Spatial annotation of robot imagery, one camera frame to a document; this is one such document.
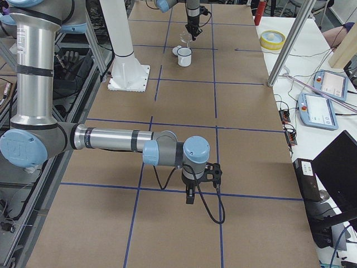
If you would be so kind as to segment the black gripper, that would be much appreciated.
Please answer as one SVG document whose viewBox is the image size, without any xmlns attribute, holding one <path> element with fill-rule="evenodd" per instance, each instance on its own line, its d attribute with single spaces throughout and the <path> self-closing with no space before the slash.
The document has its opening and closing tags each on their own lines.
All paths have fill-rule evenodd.
<svg viewBox="0 0 357 268">
<path fill-rule="evenodd" d="M 200 16 L 188 16 L 187 17 L 187 24 L 185 25 L 188 33 L 191 34 L 192 41 L 196 40 L 196 33 L 200 33 L 201 29 L 199 26 L 200 23 Z"/>
<path fill-rule="evenodd" d="M 183 178 L 182 181 L 186 185 L 186 204 L 194 204 L 196 181 L 187 178 Z"/>
</svg>

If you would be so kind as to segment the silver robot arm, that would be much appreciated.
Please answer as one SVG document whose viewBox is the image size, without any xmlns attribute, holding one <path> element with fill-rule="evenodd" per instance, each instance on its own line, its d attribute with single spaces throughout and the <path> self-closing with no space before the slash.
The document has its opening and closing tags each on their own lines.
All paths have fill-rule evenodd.
<svg viewBox="0 0 357 268">
<path fill-rule="evenodd" d="M 202 33 L 200 29 L 200 16 L 201 16 L 201 6 L 199 0 L 188 0 L 185 2 L 185 11 L 187 17 L 187 24 L 185 25 L 187 32 L 191 35 L 192 41 Z M 173 8 L 178 4 L 177 0 L 156 0 L 154 5 L 162 13 L 167 12 L 169 9 Z"/>
<path fill-rule="evenodd" d="M 17 113 L 1 136 L 1 153 L 29 168 L 70 150 L 102 149 L 140 152 L 152 166 L 181 169 L 186 201 L 194 202 L 207 180 L 210 146 L 200 136 L 179 142 L 170 131 L 151 132 L 87 127 L 58 122 L 52 115 L 55 35 L 85 32 L 84 1 L 10 1 L 17 27 Z"/>
</svg>

